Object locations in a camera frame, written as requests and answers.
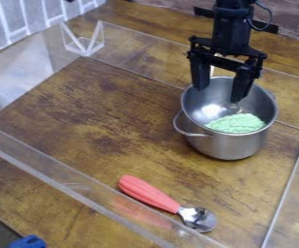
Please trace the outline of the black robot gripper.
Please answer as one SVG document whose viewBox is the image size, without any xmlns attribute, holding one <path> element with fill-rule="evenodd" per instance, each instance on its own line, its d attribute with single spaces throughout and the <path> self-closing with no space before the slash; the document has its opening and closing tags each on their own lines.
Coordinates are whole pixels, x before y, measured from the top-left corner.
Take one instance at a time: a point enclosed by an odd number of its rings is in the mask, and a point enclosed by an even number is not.
<svg viewBox="0 0 299 248">
<path fill-rule="evenodd" d="M 251 31 L 265 31 L 269 24 L 257 26 L 253 6 L 214 6 L 214 29 L 210 38 L 190 37 L 193 87 L 202 91 L 210 84 L 211 67 L 235 72 L 231 102 L 249 94 L 267 54 L 250 46 Z"/>
</svg>

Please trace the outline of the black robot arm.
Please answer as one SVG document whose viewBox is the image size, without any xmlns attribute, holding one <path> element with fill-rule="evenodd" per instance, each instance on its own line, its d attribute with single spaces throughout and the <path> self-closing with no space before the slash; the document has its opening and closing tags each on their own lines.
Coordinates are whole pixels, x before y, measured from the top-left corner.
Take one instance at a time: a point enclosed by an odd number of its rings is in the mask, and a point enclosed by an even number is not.
<svg viewBox="0 0 299 248">
<path fill-rule="evenodd" d="M 190 37 L 193 87 L 202 91 L 210 85 L 211 67 L 235 72 L 231 102 L 249 94 L 254 80 L 262 76 L 267 54 L 250 46 L 254 5 L 267 11 L 258 0 L 217 0 L 213 7 L 214 30 L 210 38 Z"/>
</svg>

